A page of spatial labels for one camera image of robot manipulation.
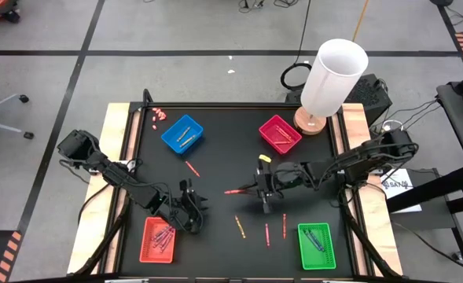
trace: table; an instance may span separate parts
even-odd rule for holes
[[[463,99],[454,92],[451,85],[438,86],[437,94],[438,102],[442,105],[458,141],[463,148]],[[439,205],[443,205],[441,202],[446,203],[445,206],[447,206],[449,213],[453,215],[463,211],[463,197],[456,200],[448,200],[446,198],[445,200],[439,201],[438,199],[444,198],[448,193],[458,190],[462,190],[463,192],[463,167],[441,178],[426,182],[421,186],[415,186],[415,188],[406,193],[392,197],[387,200],[387,205],[389,211],[394,212],[415,204],[421,204],[426,201],[433,202],[436,200]],[[454,230],[454,236],[458,243],[458,247],[461,249],[461,256],[463,258],[463,233],[457,228],[457,230]]]
[[[118,160],[121,154],[124,159],[129,160],[134,156],[134,145],[138,138],[138,121],[140,112],[133,111],[130,115],[130,122],[127,123],[130,104],[110,104],[104,121],[100,141],[101,150],[108,155],[110,160]],[[347,128],[348,141],[350,147],[360,145],[363,141],[369,139],[366,118],[362,105],[344,105],[344,121]],[[343,151],[343,140],[337,117],[333,117],[334,130],[336,132],[337,148]],[[121,152],[122,144],[125,143],[124,152]],[[369,182],[380,186],[380,179],[377,176],[370,176]],[[100,175],[92,176],[86,198],[99,190],[105,181]],[[119,200],[124,198],[124,190],[121,190]],[[112,188],[108,188],[96,199],[92,200],[86,210],[83,212],[81,224],[79,225],[74,248],[72,251],[71,261],[68,272],[78,270],[93,253],[97,244],[104,236],[105,227],[108,218],[108,212],[111,208]],[[388,217],[387,206],[384,201],[384,195],[373,187],[364,187],[360,189],[360,199],[362,202],[362,213],[366,224],[368,237],[378,252],[388,262],[393,270],[402,273],[399,262],[399,255],[395,247],[395,239],[392,233],[390,219]],[[120,201],[116,207],[116,214],[119,213],[122,206]],[[355,251],[357,256],[358,273],[367,274],[365,257],[362,252],[362,246],[357,238],[355,240]],[[103,271],[113,272],[116,262],[116,250],[119,242],[116,239],[111,243],[108,256],[105,260]]]

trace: wooden table edge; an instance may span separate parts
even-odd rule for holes
[[[126,133],[129,107],[130,103],[110,103],[108,105],[100,137],[100,147],[110,160],[119,159],[123,144],[123,136]],[[361,104],[343,104],[343,110],[350,147],[354,148],[362,144],[364,141],[369,140],[369,130],[363,106]],[[134,112],[130,137],[127,140],[128,149],[126,160],[133,158],[134,143],[137,137],[139,119],[140,112]],[[338,148],[338,152],[341,153],[343,152],[343,142],[336,115],[333,117],[333,124],[336,135],[336,147]],[[376,186],[381,186],[380,179],[377,176],[370,176],[368,182]],[[101,175],[92,176],[86,193],[86,199],[100,189],[104,184],[105,181],[103,181]],[[390,265],[395,272],[402,274],[399,254],[395,245],[395,238],[391,228],[390,218],[383,193],[379,192],[372,186],[363,187],[359,192],[369,240],[373,243],[381,256],[387,261],[388,265]],[[119,214],[119,211],[123,206],[125,196],[125,191],[122,189],[118,199],[116,216]],[[101,195],[97,196],[95,200],[92,200],[83,212],[75,237],[74,247],[72,249],[68,273],[77,271],[88,260],[95,248],[103,239],[111,199],[112,188],[108,188]],[[355,213],[355,207],[353,205],[353,203],[350,203],[352,214]],[[115,236],[109,246],[108,259],[105,263],[105,273],[111,273],[114,271],[119,240],[118,235],[119,234]],[[358,272],[365,275],[366,263],[364,261],[362,245],[355,235],[354,244]],[[375,272],[377,275],[380,275],[377,268],[375,268]]]

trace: white lamp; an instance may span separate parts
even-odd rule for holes
[[[369,59],[364,49],[346,39],[331,39],[318,50],[301,93],[294,124],[304,134],[318,134],[326,117],[334,115],[362,73]]]

